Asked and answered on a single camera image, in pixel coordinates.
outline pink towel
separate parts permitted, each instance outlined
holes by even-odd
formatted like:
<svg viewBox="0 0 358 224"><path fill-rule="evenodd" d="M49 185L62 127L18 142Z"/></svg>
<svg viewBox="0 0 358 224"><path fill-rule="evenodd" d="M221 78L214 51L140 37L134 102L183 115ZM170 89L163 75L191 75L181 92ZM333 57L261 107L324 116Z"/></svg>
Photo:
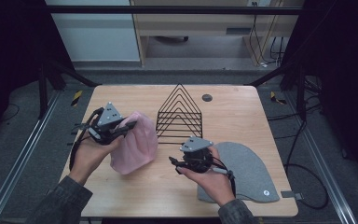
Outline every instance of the pink towel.
<svg viewBox="0 0 358 224"><path fill-rule="evenodd" d="M122 175L127 175L156 158L158 138L153 121L145 114L134 111L124 119L118 128L127 122L137 121L135 127L129 130L119 148L111 155L110 166Z"/></svg>

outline small round object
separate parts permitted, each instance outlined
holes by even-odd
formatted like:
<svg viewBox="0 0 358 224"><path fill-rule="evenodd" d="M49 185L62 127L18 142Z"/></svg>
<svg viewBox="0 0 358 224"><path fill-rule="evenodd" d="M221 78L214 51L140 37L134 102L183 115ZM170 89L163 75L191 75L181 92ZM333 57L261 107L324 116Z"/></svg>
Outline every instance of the small round object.
<svg viewBox="0 0 358 224"><path fill-rule="evenodd" d="M211 102L212 99L213 99L213 97L210 94L203 94L202 95L202 100L205 101L205 102Z"/></svg>

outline sleeve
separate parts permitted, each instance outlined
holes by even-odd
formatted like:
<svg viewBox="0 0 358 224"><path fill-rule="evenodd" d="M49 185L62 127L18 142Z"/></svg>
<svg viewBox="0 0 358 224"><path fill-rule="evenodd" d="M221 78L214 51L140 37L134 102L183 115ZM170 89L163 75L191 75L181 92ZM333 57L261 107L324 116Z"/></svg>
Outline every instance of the sleeve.
<svg viewBox="0 0 358 224"><path fill-rule="evenodd" d="M258 223L246 204L236 199L220 207L218 214L222 224Z"/></svg>
<svg viewBox="0 0 358 224"><path fill-rule="evenodd" d="M27 218L29 223L79 223L81 212L92 193L66 176Z"/></svg>

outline black metal rack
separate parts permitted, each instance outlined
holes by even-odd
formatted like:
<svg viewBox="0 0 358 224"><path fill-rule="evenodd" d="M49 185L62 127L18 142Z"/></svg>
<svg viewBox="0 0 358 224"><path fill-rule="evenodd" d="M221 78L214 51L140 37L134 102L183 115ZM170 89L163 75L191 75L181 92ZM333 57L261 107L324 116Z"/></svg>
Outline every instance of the black metal rack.
<svg viewBox="0 0 358 224"><path fill-rule="evenodd" d="M182 84L159 109L156 132L160 144L182 145L190 135L202 138L202 113Z"/></svg>

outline human hand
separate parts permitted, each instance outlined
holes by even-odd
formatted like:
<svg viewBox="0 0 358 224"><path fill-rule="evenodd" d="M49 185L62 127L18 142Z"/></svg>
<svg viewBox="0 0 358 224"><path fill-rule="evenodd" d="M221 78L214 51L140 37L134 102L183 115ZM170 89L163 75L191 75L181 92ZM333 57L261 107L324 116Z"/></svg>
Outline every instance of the human hand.
<svg viewBox="0 0 358 224"><path fill-rule="evenodd" d="M76 152L74 166L69 173L69 177L80 185L85 185L92 172L98 168L109 153L120 146L123 138L124 136L121 135L109 145L103 146L95 142L90 137L89 132L86 132L84 134L84 140Z"/></svg>
<svg viewBox="0 0 358 224"><path fill-rule="evenodd" d="M213 157L220 160L219 152L215 147L208 147ZM209 170L206 173L200 174L193 172L184 167L177 167L177 170L185 175L187 178L199 184L205 192L217 203L223 206L226 203L235 199L234 194L226 175L219 174L215 171Z"/></svg>

